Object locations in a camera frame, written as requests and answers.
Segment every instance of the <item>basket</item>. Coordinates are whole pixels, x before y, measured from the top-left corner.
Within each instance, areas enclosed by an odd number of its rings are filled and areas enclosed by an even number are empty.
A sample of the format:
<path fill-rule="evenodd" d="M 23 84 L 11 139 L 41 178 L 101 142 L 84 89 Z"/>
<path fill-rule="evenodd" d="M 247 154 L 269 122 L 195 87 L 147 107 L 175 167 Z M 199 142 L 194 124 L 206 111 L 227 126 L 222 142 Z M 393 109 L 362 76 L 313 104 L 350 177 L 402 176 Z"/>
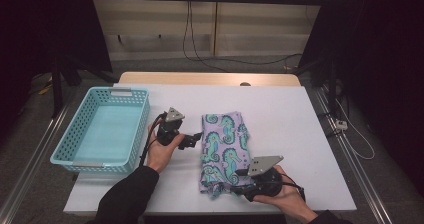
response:
<path fill-rule="evenodd" d="M 50 162 L 75 172 L 132 172 L 149 110 L 146 89 L 91 88 Z"/>

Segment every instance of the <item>wall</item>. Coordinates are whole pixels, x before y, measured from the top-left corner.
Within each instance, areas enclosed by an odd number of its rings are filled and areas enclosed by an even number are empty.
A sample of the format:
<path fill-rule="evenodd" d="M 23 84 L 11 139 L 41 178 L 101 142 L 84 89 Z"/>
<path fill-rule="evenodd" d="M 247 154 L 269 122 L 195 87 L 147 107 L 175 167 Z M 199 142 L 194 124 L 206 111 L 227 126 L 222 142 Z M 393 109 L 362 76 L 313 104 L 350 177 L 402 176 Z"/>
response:
<path fill-rule="evenodd" d="M 180 35 L 186 2 L 95 0 L 105 35 Z M 207 35 L 215 55 L 303 52 L 319 7 L 268 4 L 192 3 L 195 35 Z M 262 43 L 246 49 L 246 41 Z"/>

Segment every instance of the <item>black cable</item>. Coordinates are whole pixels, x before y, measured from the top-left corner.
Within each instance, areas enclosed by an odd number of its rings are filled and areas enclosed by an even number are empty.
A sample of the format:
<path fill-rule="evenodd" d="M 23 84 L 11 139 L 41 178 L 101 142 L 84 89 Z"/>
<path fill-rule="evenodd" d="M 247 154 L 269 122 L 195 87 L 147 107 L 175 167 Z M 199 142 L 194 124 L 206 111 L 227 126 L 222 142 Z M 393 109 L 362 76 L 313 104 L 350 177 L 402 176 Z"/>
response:
<path fill-rule="evenodd" d="M 146 139 L 146 144 L 144 145 L 144 149 L 143 149 L 143 153 L 140 156 L 140 163 L 138 166 L 143 166 L 144 165 L 144 161 L 146 160 L 146 156 L 147 156 L 147 152 L 149 150 L 150 145 L 153 143 L 149 143 L 150 141 L 150 137 L 152 136 L 153 131 L 155 130 L 155 128 L 157 127 L 157 125 L 159 124 L 158 121 L 160 118 L 162 118 L 164 116 L 165 113 L 160 114 L 159 116 L 156 117 L 155 121 L 152 124 L 152 127 L 149 130 L 149 134 L 147 135 L 147 139 Z"/>
<path fill-rule="evenodd" d="M 194 48 L 194 52 L 197 56 L 197 59 L 192 59 L 192 58 L 188 57 L 186 52 L 185 52 L 185 39 L 186 39 L 186 36 L 187 36 L 187 29 L 188 29 L 189 20 L 190 20 L 190 23 L 191 23 L 190 24 L 191 25 L 191 38 L 192 38 L 192 42 L 193 42 L 193 48 Z M 196 46 L 194 44 L 194 37 L 193 37 L 193 20 L 192 20 L 192 13 L 191 13 L 191 2 L 188 2 L 188 5 L 187 5 L 187 20 L 186 20 L 186 29 L 185 29 L 185 32 L 184 32 L 184 39 L 183 39 L 183 53 L 184 53 L 184 56 L 190 61 L 200 61 L 203 65 L 205 65 L 207 67 L 217 69 L 217 70 L 227 72 L 227 73 L 229 72 L 225 69 L 222 69 L 222 68 L 219 68 L 219 67 L 214 67 L 214 66 L 206 64 L 197 54 Z"/>
<path fill-rule="evenodd" d="M 185 52 L 185 40 L 186 40 L 186 36 L 187 36 L 187 29 L 188 29 L 188 24 L 190 21 L 190 29 L 191 29 L 191 39 L 192 39 L 192 44 L 193 44 L 193 49 L 194 49 L 194 53 L 196 54 L 197 59 L 192 59 L 190 57 L 187 56 L 186 52 Z M 230 62 L 238 62 L 238 63 L 243 63 L 243 64 L 247 64 L 247 65 L 257 65 L 257 66 L 261 66 L 261 65 L 270 65 L 270 64 L 275 64 L 281 61 L 286 61 L 287 59 L 294 57 L 294 56 L 299 56 L 299 55 L 303 55 L 302 53 L 296 53 L 296 54 L 291 54 L 288 56 L 285 56 L 283 58 L 274 60 L 274 61 L 269 61 L 269 62 L 248 62 L 248 61 L 240 61 L 240 60 L 234 60 L 234 59 L 228 59 L 228 58 L 218 58 L 218 57 L 212 57 L 212 58 L 201 58 L 198 53 L 197 53 L 197 48 L 196 48 L 196 44 L 194 42 L 194 29 L 193 29 L 193 11 L 191 8 L 191 2 L 188 2 L 188 6 L 187 6 L 187 20 L 186 20 L 186 29 L 184 32 L 184 38 L 183 38 L 183 52 L 184 52 L 184 56 L 190 60 L 190 61 L 200 61 L 203 65 L 210 67 L 210 68 L 214 68 L 223 72 L 229 72 L 225 69 L 219 68 L 219 67 L 214 67 L 211 66 L 209 64 L 206 64 L 204 61 L 209 61 L 209 60 L 216 60 L 216 61 L 230 61 Z M 285 71 L 287 73 L 287 63 L 285 62 Z"/>

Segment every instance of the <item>purple fabric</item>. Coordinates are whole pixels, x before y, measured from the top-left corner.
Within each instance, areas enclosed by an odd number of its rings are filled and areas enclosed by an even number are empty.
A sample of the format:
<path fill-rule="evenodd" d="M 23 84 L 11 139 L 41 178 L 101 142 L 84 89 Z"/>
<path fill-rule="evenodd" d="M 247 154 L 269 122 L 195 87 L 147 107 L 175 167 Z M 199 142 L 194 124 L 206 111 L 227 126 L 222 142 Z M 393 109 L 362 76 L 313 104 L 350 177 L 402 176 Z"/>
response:
<path fill-rule="evenodd" d="M 200 192 L 215 198 L 222 192 L 230 192 L 232 186 L 251 184 L 250 177 L 235 173 L 250 164 L 249 134 L 241 113 L 203 115 L 202 127 Z"/>

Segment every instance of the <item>cable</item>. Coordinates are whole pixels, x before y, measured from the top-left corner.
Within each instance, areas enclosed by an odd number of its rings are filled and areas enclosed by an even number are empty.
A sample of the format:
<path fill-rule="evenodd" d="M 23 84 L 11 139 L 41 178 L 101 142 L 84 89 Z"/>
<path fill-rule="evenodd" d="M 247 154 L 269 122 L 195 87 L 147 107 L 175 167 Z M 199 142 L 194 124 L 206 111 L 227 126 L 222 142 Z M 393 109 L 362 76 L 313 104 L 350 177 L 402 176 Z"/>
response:
<path fill-rule="evenodd" d="M 190 22 L 190 29 L 191 29 L 191 40 L 192 40 L 192 44 L 193 44 L 194 53 L 196 54 L 197 59 L 193 59 L 193 58 L 187 56 L 187 53 L 185 51 L 185 40 L 186 40 L 186 36 L 187 36 L 187 30 L 188 30 L 189 22 Z M 184 56 L 188 60 L 190 60 L 190 61 L 200 61 L 203 65 L 205 65 L 207 67 L 214 68 L 214 69 L 217 69 L 217 70 L 220 70 L 220 71 L 223 71 L 223 72 L 229 72 L 229 71 L 222 69 L 222 68 L 219 68 L 219 67 L 211 66 L 211 65 L 205 63 L 204 61 L 208 61 L 208 60 L 230 61 L 230 62 L 243 63 L 243 64 L 247 64 L 247 65 L 257 65 L 257 66 L 270 65 L 270 64 L 275 64 L 275 63 L 284 61 L 285 62 L 285 71 L 287 73 L 287 62 L 286 62 L 286 60 L 291 58 L 291 57 L 294 57 L 294 56 L 303 55 L 302 53 L 291 54 L 291 55 L 285 56 L 283 58 L 277 59 L 275 61 L 269 61 L 269 62 L 248 62 L 248 61 L 239 61 L 239 60 L 234 60 L 234 59 L 217 58 L 217 57 L 201 58 L 197 53 L 196 44 L 194 42 L 193 11 L 192 11 L 192 7 L 191 7 L 191 2 L 188 2 L 188 6 L 187 6 L 187 20 L 186 20 L 186 28 L 185 28 L 185 32 L 184 32 L 184 38 L 183 38 L 183 52 L 184 52 Z"/>
<path fill-rule="evenodd" d="M 342 112 L 343 112 L 343 114 L 345 115 L 345 117 L 346 117 L 346 120 L 347 120 L 347 122 L 352 126 L 352 128 L 367 142 L 367 144 L 368 144 L 368 146 L 370 147 L 370 149 L 371 149 L 371 152 L 372 152 L 372 156 L 371 157 L 365 157 L 365 156 L 362 156 L 361 154 L 359 154 L 353 147 L 352 147 L 352 145 L 350 145 L 350 143 L 348 143 L 349 144 L 349 146 L 350 146 L 350 148 L 352 149 L 352 151 L 356 154 L 356 155 L 358 155 L 359 157 L 361 157 L 362 159 L 366 159 L 366 160 L 371 160 L 371 159 L 373 159 L 374 157 L 375 157 L 375 151 L 374 151 L 374 148 L 372 147 L 372 145 L 368 142 L 368 140 L 356 129 L 356 127 L 352 124 L 352 122 L 350 122 L 350 120 L 349 120 L 349 118 L 347 117 L 347 115 L 346 115 L 346 112 L 344 111 L 344 109 L 343 109 L 343 107 L 342 107 L 342 105 L 340 104 L 340 102 L 336 99 L 336 102 L 337 102 L 337 104 L 339 104 L 339 106 L 340 106 L 340 108 L 341 108 L 341 110 L 342 110 Z M 347 137 L 346 137 L 346 134 L 344 133 L 344 131 L 342 130 L 342 134 L 343 134 L 343 136 L 347 139 Z"/>
<path fill-rule="evenodd" d="M 165 113 L 158 115 L 156 117 L 155 121 L 153 122 L 152 127 L 150 128 L 149 134 L 147 135 L 146 144 L 144 145 L 143 153 L 140 156 L 140 163 L 139 163 L 138 166 L 143 166 L 144 165 L 144 161 L 146 160 L 147 152 L 148 152 L 148 150 L 150 148 L 150 145 L 152 145 L 152 143 L 156 140 L 155 139 L 154 141 L 152 141 L 152 142 L 149 143 L 150 137 L 152 136 L 152 133 L 155 130 L 156 126 L 159 124 L 158 123 L 159 119 L 162 118 L 164 116 L 164 114 Z"/>
<path fill-rule="evenodd" d="M 191 59 L 190 57 L 187 56 L 187 54 L 185 52 L 185 39 L 186 39 L 186 36 L 187 36 L 187 29 L 188 29 L 189 20 L 190 20 L 190 26 L 191 26 L 191 39 L 192 39 L 192 42 L 193 42 L 194 53 L 196 54 L 197 59 Z M 185 32 L 184 32 L 184 39 L 183 39 L 183 52 L 184 52 L 184 56 L 190 61 L 200 61 L 203 65 L 205 65 L 207 67 L 217 69 L 217 70 L 227 72 L 227 73 L 229 72 L 225 69 L 222 69 L 222 68 L 219 68 L 219 67 L 214 67 L 214 66 L 206 64 L 197 54 L 196 46 L 194 44 L 194 37 L 193 37 L 193 20 L 192 20 L 192 10 L 191 10 L 191 2 L 190 1 L 188 2 L 188 5 L 187 5 L 187 21 L 186 21 L 186 29 L 185 29 Z"/>

